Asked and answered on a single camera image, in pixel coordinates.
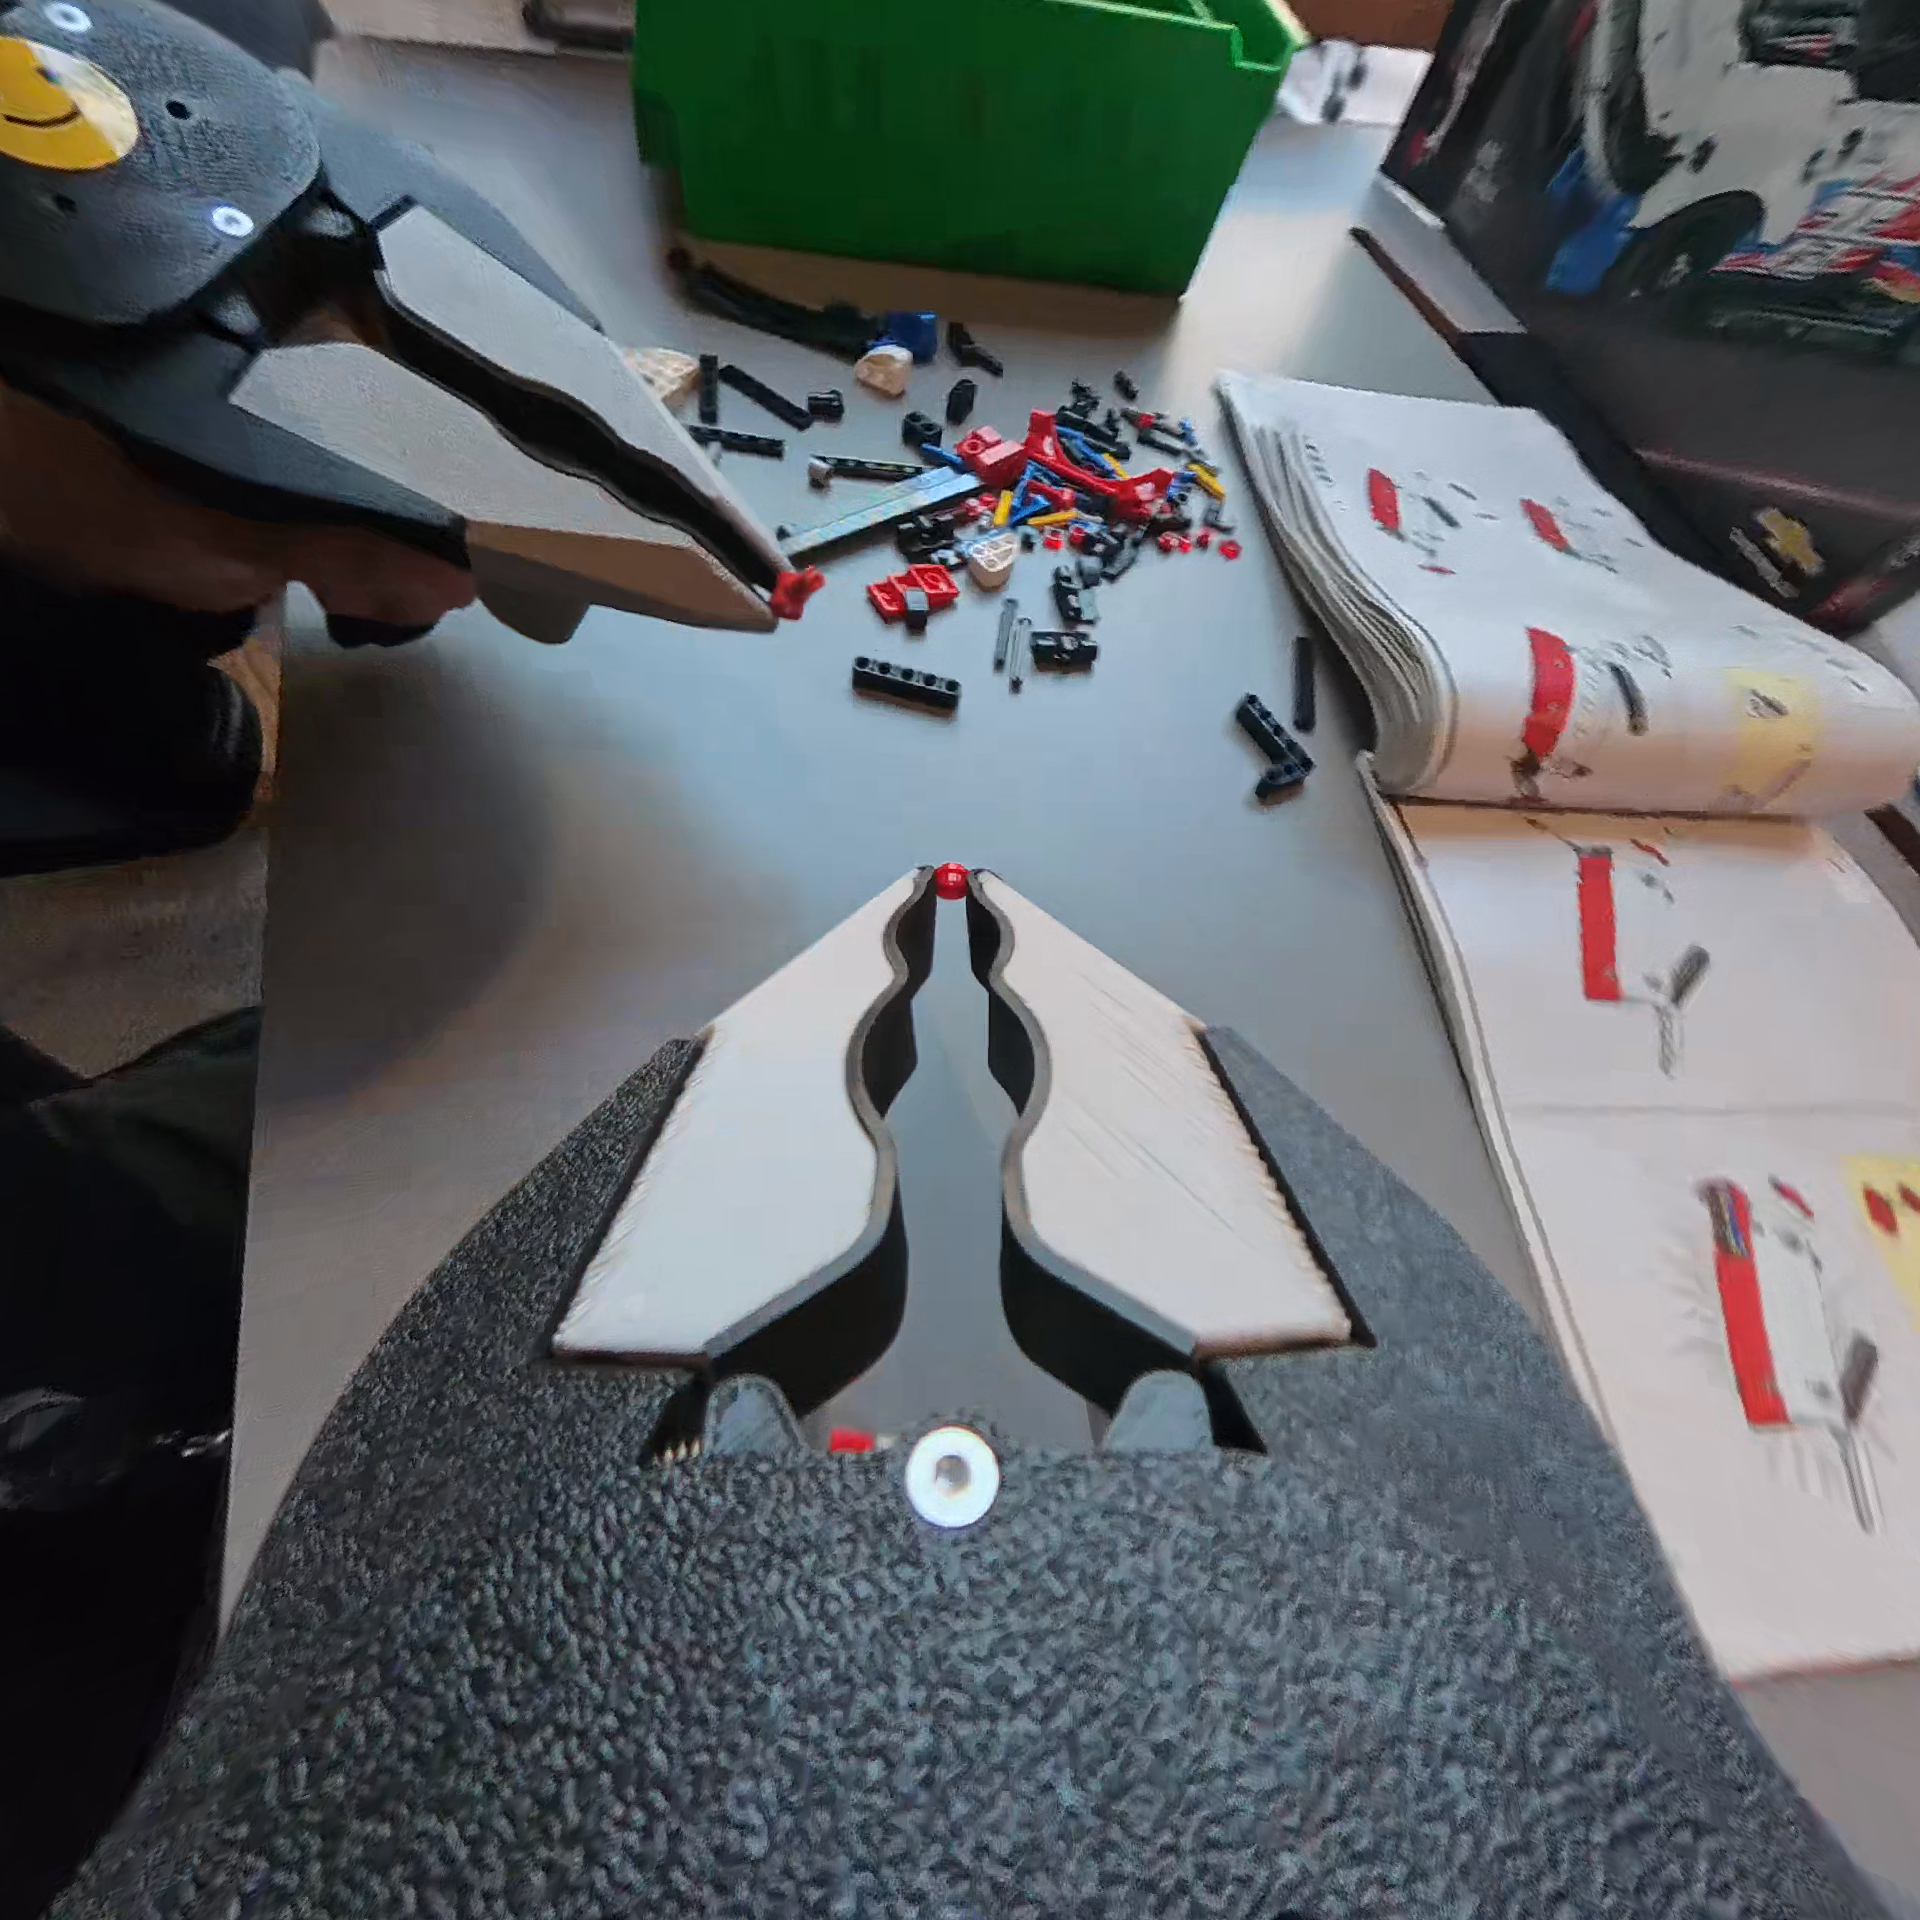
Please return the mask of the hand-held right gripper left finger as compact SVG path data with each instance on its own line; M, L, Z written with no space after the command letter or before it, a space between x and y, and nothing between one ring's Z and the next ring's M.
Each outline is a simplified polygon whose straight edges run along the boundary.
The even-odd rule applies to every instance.
M695 1042L553 1327L556 1360L769 1378L812 1414L905 1316L889 1111L918 1064L939 914L915 870Z

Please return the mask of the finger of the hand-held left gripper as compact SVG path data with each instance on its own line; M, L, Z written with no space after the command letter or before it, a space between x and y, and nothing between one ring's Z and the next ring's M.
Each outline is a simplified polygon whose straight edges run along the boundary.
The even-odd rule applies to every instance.
M675 528L752 591L783 554L591 321L429 209L375 232L389 355L467 403L521 456Z
M590 608L721 633L777 628L741 564L608 486L517 448L468 400L367 346L265 353L230 400L447 510L480 604L528 640L568 640Z

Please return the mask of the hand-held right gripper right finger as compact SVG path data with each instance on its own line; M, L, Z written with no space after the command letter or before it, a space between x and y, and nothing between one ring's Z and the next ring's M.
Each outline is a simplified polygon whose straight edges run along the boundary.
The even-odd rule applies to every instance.
M998 1299L1101 1414L1139 1378L1349 1348L1358 1315L1207 1026L993 871L967 883L987 1057L1012 1105Z

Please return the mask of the pile of brick pieces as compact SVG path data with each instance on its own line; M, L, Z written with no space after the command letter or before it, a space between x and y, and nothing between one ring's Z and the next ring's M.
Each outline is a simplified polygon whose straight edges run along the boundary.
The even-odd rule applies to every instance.
M759 294L719 270L697 264L683 247L667 257L669 268L683 276L688 300L705 305L713 314L731 311L733 305L759 300ZM947 522L944 510L958 514L958 532L967 540L953 551L958 561L937 561L932 551L897 568L883 582L869 584L871 608L883 623L902 631L921 633L932 611L949 608L958 588L953 572L964 570L987 591L989 561L1016 562L1035 542L1047 554L1062 554L1060 564L1047 576L1055 611L1065 626L1035 628L1012 599L998 608L993 672L1003 675L1009 690L1019 690L1024 675L1081 675L1097 662L1097 638L1088 633L1094 624L1092 588L1134 562L1147 536L1159 550L1185 551L1185 522L1174 507L1177 495L1196 471L1153 468L1124 474L1110 463L1094 466L1092 441L1077 432L1088 422L1070 416L1059 426L1055 414L1035 411L1021 443L998 436L993 428L981 426L958 443L944 446L937 439L915 441L918 428L907 430L907 446L932 457L932 464L901 468L905 481L884 497L875 497L851 520L837 520L797 536L790 561L817 558L828 550L862 540L883 527L907 531L915 522ZM895 690L902 699L929 705L947 712L958 705L955 681L937 675L910 675L902 668L875 658L857 658L853 668L854 688ZM1264 758L1255 799L1265 806L1296 795L1309 774L1312 758L1284 731L1272 712L1255 694L1245 694L1235 710L1235 724Z

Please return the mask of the grey desk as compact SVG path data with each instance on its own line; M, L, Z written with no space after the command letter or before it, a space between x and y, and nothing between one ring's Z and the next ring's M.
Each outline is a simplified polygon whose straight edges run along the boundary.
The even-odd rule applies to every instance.
M320 51L320 89L441 155L525 228L608 332L719 353L783 394L817 355L705 328L665 275L665 191L639 169L609 60L375 40ZM1001 430L1083 377L1216 424L1214 375L1384 394L1480 390L1353 243L1384 129L1262 129L1177 305L1038 282L715 247L806 303L932 306L997 353ZM223 1615L334 1401L421 1281L665 1040L683 1038L915 865L1003 873L1208 1025L1237 1028L1417 1188L1544 1327L1480 1147L1397 870L1356 777L1364 706L1319 665L1316 774L1252 801L1231 728L1289 694L1304 620L1256 524L1238 561L1141 562L1101 596L1083 679L1007 694L973 596L928 638L967 686L942 723L859 699L875 633L837 568L773 638L595 614L563 648L449 617L345 655L286 617L263 1057L237 1360ZM1088 1414L998 1310L987 1001L942 926L895 1105L910 1292L897 1343L823 1422L897 1431L997 1409L1040 1448Z

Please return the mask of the person's left hand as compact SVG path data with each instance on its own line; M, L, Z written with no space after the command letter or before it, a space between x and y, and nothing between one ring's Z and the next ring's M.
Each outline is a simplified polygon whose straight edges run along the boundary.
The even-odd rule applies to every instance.
M472 576L359 527L245 520L163 486L95 428L1 390L1 558L49 586L188 614L263 608L288 586L325 614L427 631Z

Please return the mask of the green plastic bin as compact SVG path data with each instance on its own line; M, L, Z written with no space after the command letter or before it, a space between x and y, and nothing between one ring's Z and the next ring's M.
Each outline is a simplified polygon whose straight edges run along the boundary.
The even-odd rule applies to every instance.
M1179 297L1304 26L1279 3L637 3L641 160L705 243Z

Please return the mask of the open instruction booklet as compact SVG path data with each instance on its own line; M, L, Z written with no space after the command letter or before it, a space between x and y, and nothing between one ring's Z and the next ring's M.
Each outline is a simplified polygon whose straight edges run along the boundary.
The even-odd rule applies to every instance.
M1918 956L1832 823L1880 664L1672 556L1541 416L1216 379L1551 1343L1736 1683L1918 1649Z

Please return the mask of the black toy set box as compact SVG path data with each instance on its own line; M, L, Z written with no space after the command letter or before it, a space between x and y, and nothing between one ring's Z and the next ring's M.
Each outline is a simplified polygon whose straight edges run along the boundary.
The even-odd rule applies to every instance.
M1383 160L1478 382L1851 636L1916 596L1918 6L1456 6Z

